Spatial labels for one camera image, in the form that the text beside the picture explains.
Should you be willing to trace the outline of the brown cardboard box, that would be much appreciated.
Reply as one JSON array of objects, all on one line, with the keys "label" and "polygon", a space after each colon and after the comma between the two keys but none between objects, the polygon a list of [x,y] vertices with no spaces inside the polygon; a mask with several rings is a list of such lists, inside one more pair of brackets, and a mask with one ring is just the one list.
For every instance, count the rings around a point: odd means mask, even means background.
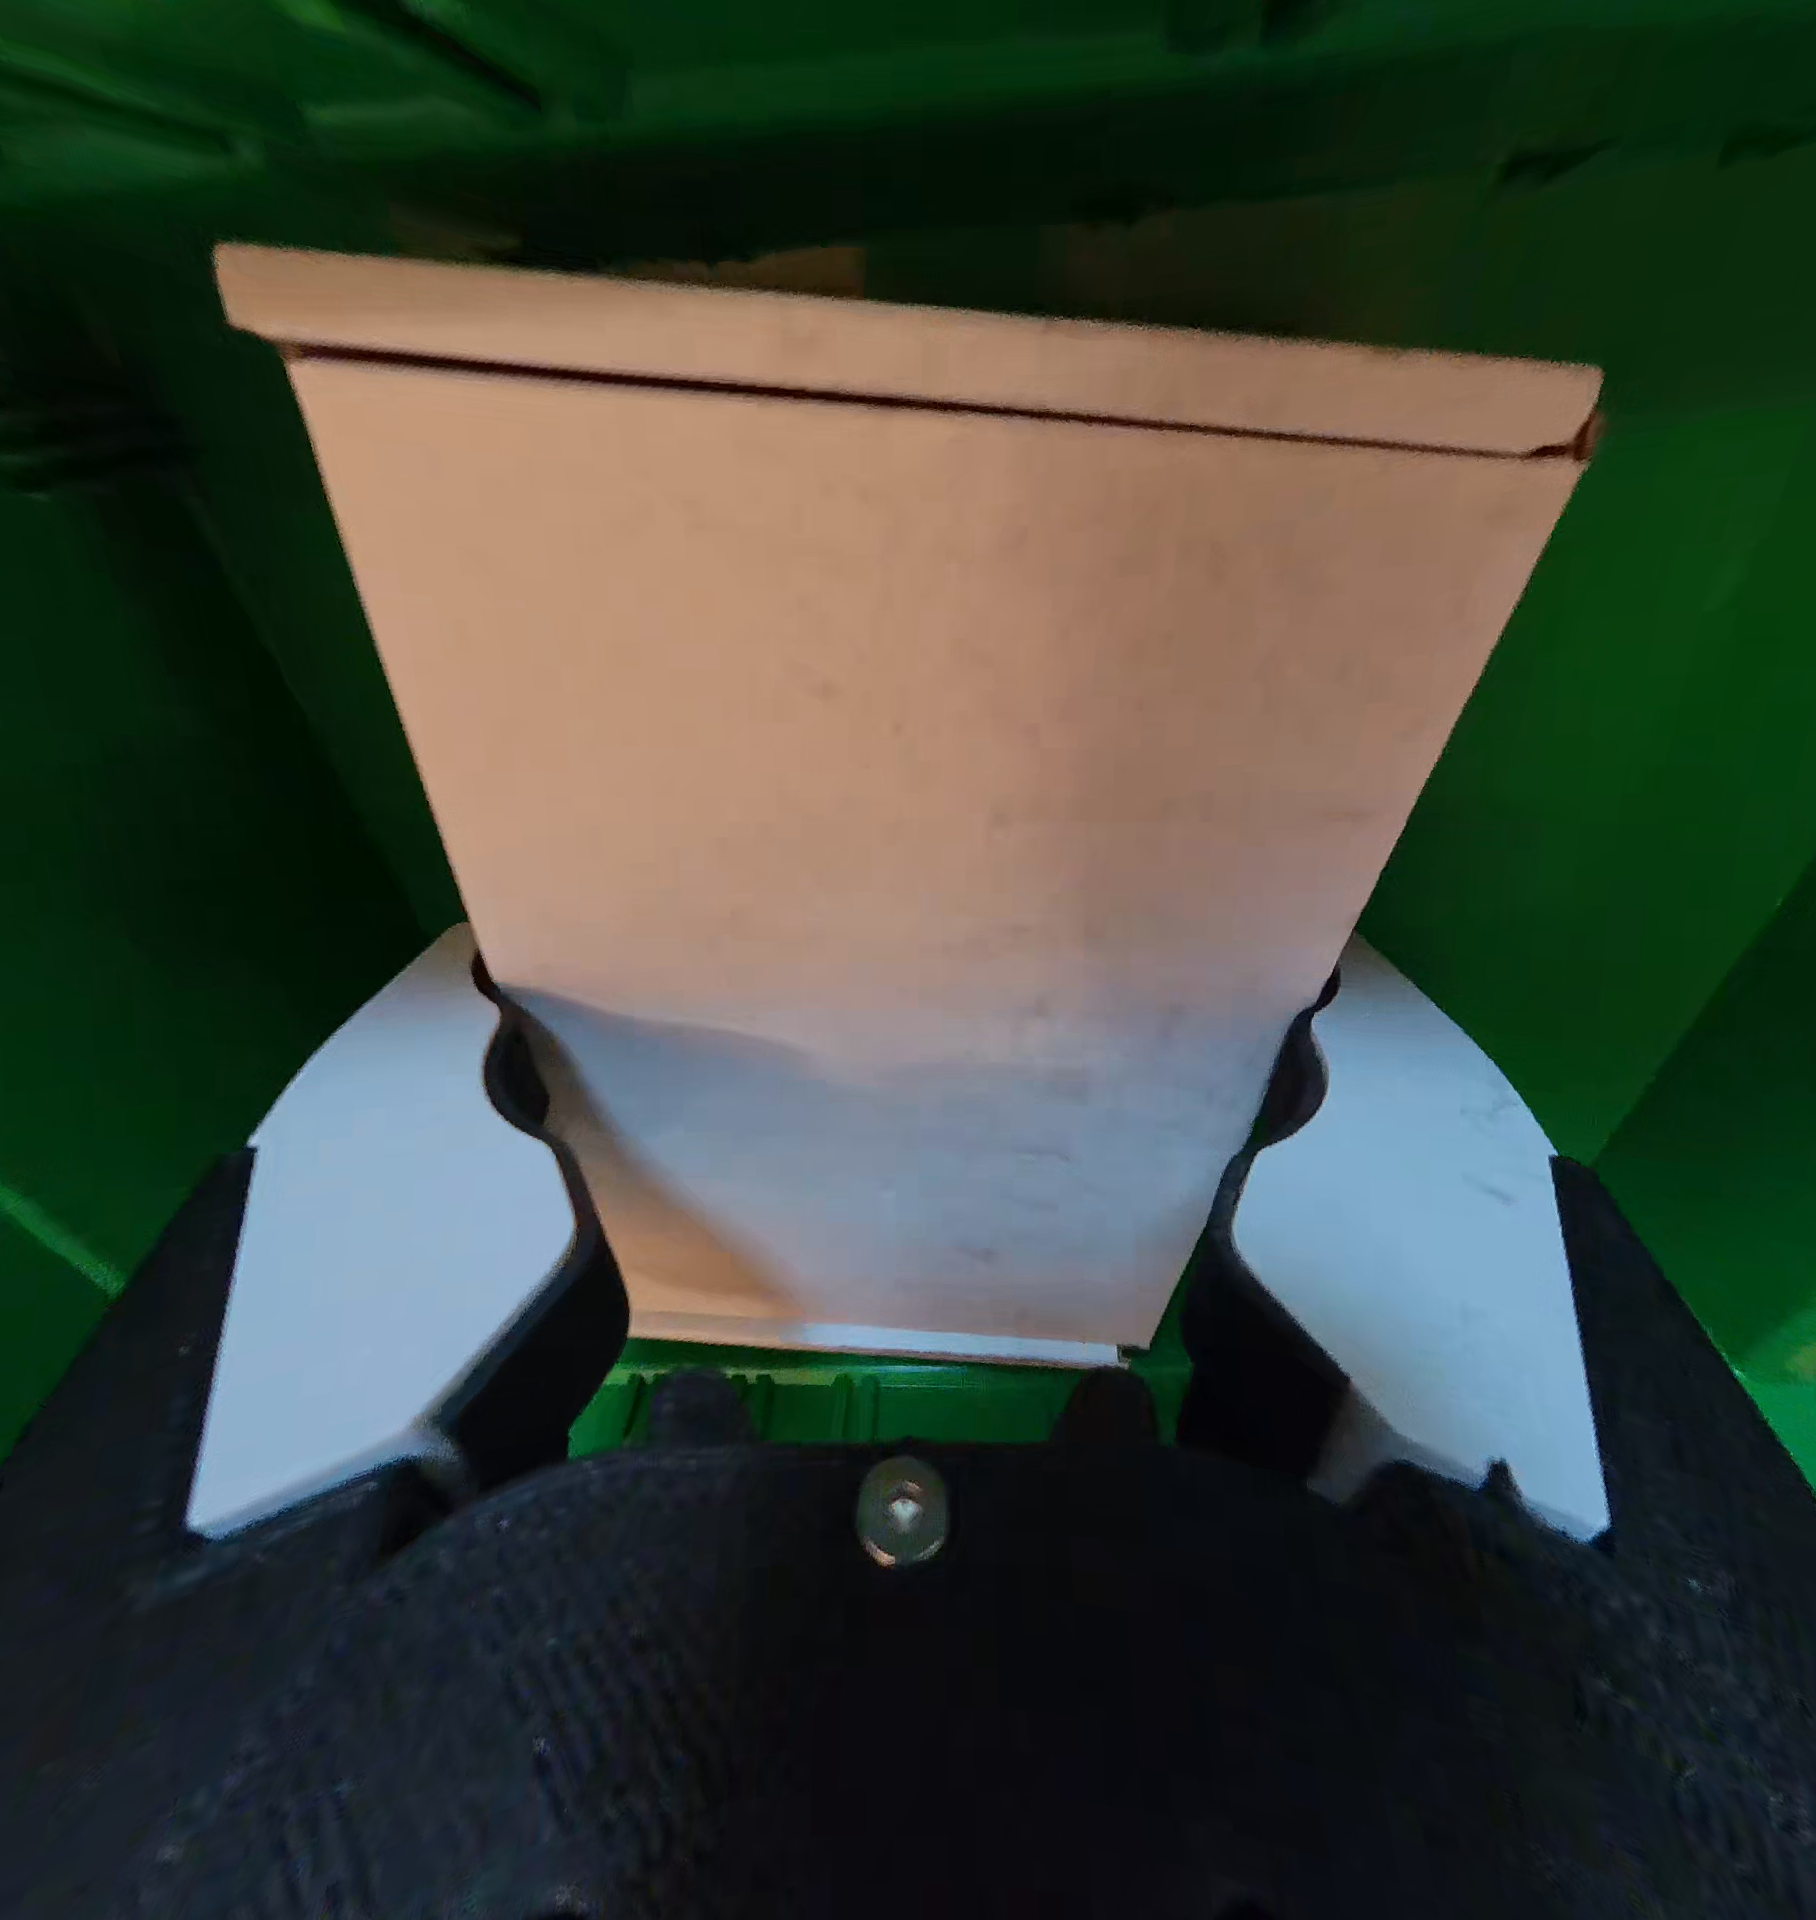
[{"label": "brown cardboard box", "polygon": [[656,1338],[1140,1345],[1589,363],[221,244]]}]

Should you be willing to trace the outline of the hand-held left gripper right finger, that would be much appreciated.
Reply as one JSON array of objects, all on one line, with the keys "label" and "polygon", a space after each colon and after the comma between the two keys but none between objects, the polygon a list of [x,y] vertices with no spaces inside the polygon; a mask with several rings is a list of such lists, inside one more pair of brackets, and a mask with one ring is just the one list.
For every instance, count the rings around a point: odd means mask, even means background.
[{"label": "hand-held left gripper right finger", "polygon": [[1285,1032],[1181,1305],[1185,1445],[1328,1499],[1507,1471],[1564,1535],[1610,1527],[1549,1137],[1361,940]]}]

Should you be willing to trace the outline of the green plastic crate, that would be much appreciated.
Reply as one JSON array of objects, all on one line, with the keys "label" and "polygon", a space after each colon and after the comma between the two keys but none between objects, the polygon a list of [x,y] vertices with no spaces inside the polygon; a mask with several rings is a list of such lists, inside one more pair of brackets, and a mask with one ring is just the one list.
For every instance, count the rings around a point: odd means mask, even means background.
[{"label": "green plastic crate", "polygon": [[464,914],[221,242],[1600,367],[1363,925],[1816,1374],[1816,2],[0,2],[0,1462]]}]

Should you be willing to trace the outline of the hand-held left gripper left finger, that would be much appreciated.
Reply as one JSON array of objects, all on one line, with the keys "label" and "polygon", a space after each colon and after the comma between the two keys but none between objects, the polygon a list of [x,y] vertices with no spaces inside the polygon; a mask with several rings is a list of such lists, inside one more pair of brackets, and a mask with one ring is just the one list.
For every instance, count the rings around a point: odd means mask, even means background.
[{"label": "hand-held left gripper left finger", "polygon": [[626,1336],[532,1025],[458,925],[250,1137],[186,1523],[235,1535],[394,1465],[444,1499],[532,1476]]}]

